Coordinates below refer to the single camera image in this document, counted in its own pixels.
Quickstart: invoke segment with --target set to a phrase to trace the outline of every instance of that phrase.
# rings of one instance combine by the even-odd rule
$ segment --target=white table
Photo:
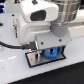
[[[7,44],[19,45],[13,28],[13,18],[17,18],[18,15],[19,13],[15,14],[14,17],[12,17],[12,14],[0,15],[0,22],[4,24],[0,27],[0,41]],[[0,51],[0,84],[11,83],[84,61],[84,37],[75,38],[67,45],[64,52],[67,59],[42,66],[29,68],[25,57],[26,52],[27,50],[15,50],[3,47],[3,50]]]

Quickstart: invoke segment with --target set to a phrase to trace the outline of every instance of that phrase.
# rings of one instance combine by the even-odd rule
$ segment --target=screw
[[[12,14],[12,16],[15,16],[14,14]]]
[[[59,39],[60,42],[62,42],[62,39]]]
[[[44,43],[43,42],[41,42],[41,45],[43,45]]]
[[[0,26],[3,26],[3,23],[0,22]]]

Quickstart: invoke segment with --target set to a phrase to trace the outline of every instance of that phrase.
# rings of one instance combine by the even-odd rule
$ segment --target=wire
[[[26,44],[26,45],[22,45],[22,46],[13,46],[13,45],[9,45],[9,44],[5,44],[3,42],[0,41],[0,45],[7,47],[7,48],[11,48],[11,49],[31,49],[31,50],[37,50],[36,48],[36,44],[35,42],[31,42],[30,44]]]
[[[7,47],[7,48],[12,48],[12,49],[24,49],[25,48],[25,45],[24,46],[13,46],[13,45],[5,44],[1,41],[0,41],[0,45]]]

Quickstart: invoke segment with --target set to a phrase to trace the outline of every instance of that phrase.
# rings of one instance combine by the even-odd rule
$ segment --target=white surface
[[[11,15],[0,15],[0,22],[4,23],[4,26],[0,27],[0,40],[8,44],[19,45],[13,29],[13,18],[19,14],[15,14],[15,17]],[[35,68],[29,68],[25,57],[26,52],[27,50],[13,50],[3,47],[3,51],[0,51],[0,84],[14,82],[84,61],[84,37],[73,39],[67,45],[65,49],[67,59]]]
[[[34,22],[30,19],[31,14],[40,10],[46,12],[46,18],[43,21],[53,21],[57,19],[59,11],[58,5],[42,0],[37,0],[37,3],[38,4],[34,5],[32,0],[24,0],[21,2],[21,12],[27,22]]]
[[[20,12],[20,3],[14,3],[15,0],[6,0],[5,1],[5,7],[7,13],[14,13],[14,12]]]

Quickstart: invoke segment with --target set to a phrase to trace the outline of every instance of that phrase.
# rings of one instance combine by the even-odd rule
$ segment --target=blue object
[[[47,49],[45,50],[44,57],[49,60],[55,60],[60,56],[60,53],[59,48]]]

